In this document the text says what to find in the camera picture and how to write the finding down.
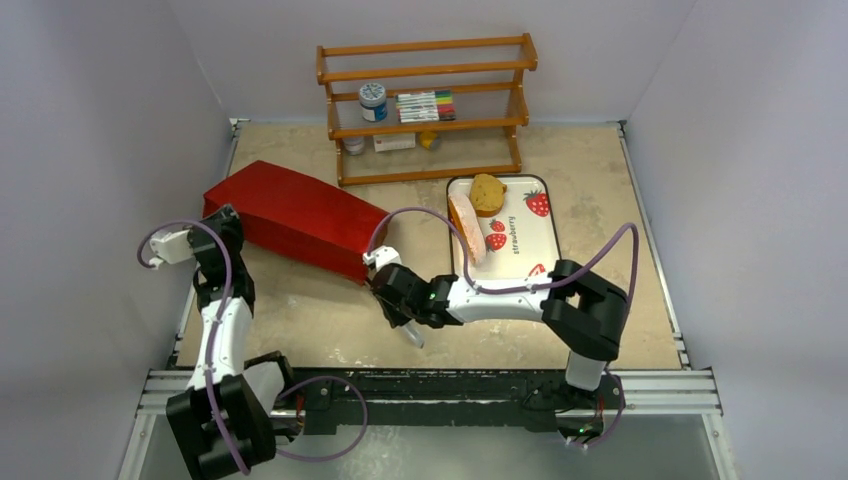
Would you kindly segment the red paper bag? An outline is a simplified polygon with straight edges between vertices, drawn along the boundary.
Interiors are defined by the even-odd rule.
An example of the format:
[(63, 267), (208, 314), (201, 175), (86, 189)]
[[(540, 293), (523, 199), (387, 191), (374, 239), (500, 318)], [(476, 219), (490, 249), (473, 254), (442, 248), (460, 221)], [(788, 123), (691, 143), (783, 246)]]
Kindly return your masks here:
[(245, 239), (364, 284), (362, 256), (388, 212), (315, 177), (258, 160), (207, 190), (203, 214), (229, 204)]

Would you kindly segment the strawberry print white tray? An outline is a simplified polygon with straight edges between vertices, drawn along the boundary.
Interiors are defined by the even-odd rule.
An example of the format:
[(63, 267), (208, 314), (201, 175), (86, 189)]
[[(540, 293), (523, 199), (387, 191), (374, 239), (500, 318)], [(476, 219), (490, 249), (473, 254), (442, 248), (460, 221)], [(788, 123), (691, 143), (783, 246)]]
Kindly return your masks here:
[(547, 184), (530, 174), (503, 175), (504, 206), (478, 223), (487, 245), (480, 265), (469, 266), (474, 279), (525, 278), (544, 273), (561, 259)]

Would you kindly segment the yellow fake bread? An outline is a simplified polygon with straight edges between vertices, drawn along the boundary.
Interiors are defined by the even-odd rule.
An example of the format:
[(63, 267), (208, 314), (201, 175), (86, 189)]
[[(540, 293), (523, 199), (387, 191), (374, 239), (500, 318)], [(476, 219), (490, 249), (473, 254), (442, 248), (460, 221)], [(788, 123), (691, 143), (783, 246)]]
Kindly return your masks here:
[(507, 185), (490, 174), (475, 175), (468, 194), (471, 205), (478, 217), (489, 218), (497, 215), (505, 203)]

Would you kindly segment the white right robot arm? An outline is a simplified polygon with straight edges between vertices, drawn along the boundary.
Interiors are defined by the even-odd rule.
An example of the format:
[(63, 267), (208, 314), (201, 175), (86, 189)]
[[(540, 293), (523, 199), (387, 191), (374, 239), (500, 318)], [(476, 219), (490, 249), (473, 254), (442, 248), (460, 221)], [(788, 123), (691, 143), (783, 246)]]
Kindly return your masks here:
[(512, 292), (505, 280), (481, 281), (477, 288), (453, 274), (425, 281), (410, 268), (390, 263), (376, 271), (370, 290), (394, 328), (416, 322), (438, 329), (488, 320), (546, 325), (570, 349), (563, 397), (584, 407), (599, 396), (604, 369), (619, 356), (629, 297), (571, 260), (559, 260), (551, 272), (528, 280), (548, 278), (555, 284), (551, 288), (531, 284)]

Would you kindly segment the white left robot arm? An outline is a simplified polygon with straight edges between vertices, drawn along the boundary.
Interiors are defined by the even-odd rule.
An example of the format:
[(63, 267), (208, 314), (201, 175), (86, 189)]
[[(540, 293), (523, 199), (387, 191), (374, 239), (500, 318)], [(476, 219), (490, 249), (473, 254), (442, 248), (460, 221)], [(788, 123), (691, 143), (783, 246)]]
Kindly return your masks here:
[(169, 398), (166, 417), (193, 479), (247, 473), (273, 459), (272, 408), (297, 399), (298, 382), (278, 351), (245, 356), (256, 300), (241, 257), (244, 230), (229, 204), (180, 231), (157, 233), (149, 245), (158, 264), (194, 260), (202, 321), (199, 356), (184, 392)]

